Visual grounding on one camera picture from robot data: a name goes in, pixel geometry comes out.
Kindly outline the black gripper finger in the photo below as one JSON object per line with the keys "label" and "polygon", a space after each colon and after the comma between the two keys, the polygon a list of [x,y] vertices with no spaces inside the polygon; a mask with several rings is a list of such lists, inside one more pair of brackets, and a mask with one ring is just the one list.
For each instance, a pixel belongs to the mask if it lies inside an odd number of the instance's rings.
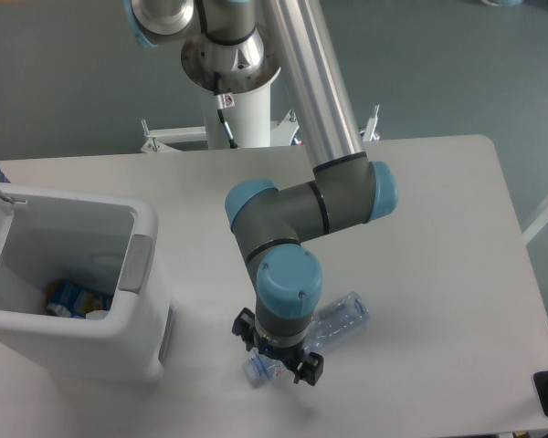
{"label": "black gripper finger", "polygon": [[324,357],[313,351],[302,350],[290,361],[290,370],[295,384],[304,381],[310,386],[315,386],[323,374]]}
{"label": "black gripper finger", "polygon": [[255,314],[249,308],[242,308],[234,319],[232,334],[241,338],[247,352],[255,348]]}

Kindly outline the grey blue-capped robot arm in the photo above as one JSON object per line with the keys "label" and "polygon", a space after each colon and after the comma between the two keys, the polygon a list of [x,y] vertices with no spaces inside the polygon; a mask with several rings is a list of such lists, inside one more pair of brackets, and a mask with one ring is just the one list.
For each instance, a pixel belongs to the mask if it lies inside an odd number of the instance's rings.
{"label": "grey blue-capped robot arm", "polygon": [[282,363],[295,381],[317,383],[324,359],[306,338],[322,270],[304,243],[385,217],[398,203],[389,167],[364,150],[320,3],[128,1],[124,11],[141,45],[184,41],[183,68],[208,92],[231,150],[241,140],[231,127],[240,97],[284,73],[313,178],[286,189],[247,180],[229,191],[229,227],[256,295],[232,331],[247,350]]}

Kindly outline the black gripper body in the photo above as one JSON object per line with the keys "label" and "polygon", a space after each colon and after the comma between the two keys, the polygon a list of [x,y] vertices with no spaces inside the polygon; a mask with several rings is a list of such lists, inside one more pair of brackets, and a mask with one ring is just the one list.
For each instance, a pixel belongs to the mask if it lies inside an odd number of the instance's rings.
{"label": "black gripper body", "polygon": [[306,335],[307,329],[291,336],[279,336],[257,323],[254,327],[254,346],[260,354],[279,360],[289,370],[296,370],[302,363]]}

